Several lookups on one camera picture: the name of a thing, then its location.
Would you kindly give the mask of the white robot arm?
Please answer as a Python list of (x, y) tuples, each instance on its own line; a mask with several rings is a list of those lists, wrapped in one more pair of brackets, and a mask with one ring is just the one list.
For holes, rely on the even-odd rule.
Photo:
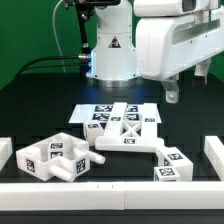
[(105, 86), (141, 76), (159, 81), (166, 101), (179, 101), (179, 73), (195, 68), (203, 87), (211, 58), (224, 51), (221, 0), (121, 0), (98, 7), (97, 44), (87, 75)]

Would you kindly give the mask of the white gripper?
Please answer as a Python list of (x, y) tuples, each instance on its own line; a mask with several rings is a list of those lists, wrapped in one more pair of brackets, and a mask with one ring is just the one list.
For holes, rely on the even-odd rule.
[(188, 14), (143, 18), (136, 27), (138, 71), (144, 78), (162, 81), (168, 103), (179, 102), (179, 75), (175, 74), (197, 64), (192, 86), (203, 88), (207, 84), (209, 58), (222, 51), (224, 7), (213, 10), (204, 21)]

